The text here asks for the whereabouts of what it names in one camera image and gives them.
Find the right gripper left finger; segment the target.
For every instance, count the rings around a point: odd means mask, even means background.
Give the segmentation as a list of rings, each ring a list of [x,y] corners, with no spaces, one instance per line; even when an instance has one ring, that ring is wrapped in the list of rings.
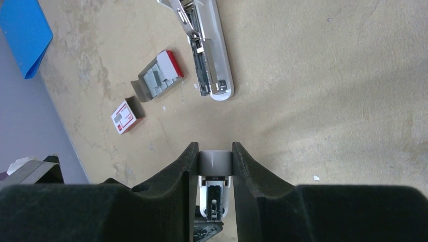
[[[199,145],[129,188],[13,185],[1,190],[1,241],[192,241]]]

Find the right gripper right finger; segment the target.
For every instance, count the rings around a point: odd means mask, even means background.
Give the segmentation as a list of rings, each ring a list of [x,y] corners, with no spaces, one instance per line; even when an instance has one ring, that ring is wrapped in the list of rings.
[[[427,198],[406,186],[298,185],[232,145],[238,241],[427,241]]]

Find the small white staple remover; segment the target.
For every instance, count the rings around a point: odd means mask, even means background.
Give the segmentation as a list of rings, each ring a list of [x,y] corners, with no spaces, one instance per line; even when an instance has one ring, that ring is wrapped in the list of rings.
[[[232,177],[231,151],[206,150],[199,152],[199,211],[207,221],[221,222],[227,216]]]

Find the red white staple box sleeve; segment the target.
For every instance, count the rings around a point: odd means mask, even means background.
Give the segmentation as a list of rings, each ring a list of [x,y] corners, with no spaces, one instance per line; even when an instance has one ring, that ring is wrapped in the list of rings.
[[[125,98],[111,115],[114,127],[120,135],[131,131],[144,118],[145,112],[135,95]]]

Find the staple box tray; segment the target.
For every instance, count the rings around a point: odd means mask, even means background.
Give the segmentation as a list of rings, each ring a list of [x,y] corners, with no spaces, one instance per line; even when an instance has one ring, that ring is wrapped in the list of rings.
[[[140,102],[149,102],[166,94],[184,78],[174,53],[165,49],[131,81],[131,86]]]

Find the white stapler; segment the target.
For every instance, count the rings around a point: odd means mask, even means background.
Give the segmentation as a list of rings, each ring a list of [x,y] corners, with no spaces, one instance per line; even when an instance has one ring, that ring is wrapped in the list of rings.
[[[187,35],[201,96],[225,101],[234,94],[234,82],[220,15],[215,0],[158,0],[172,10]]]

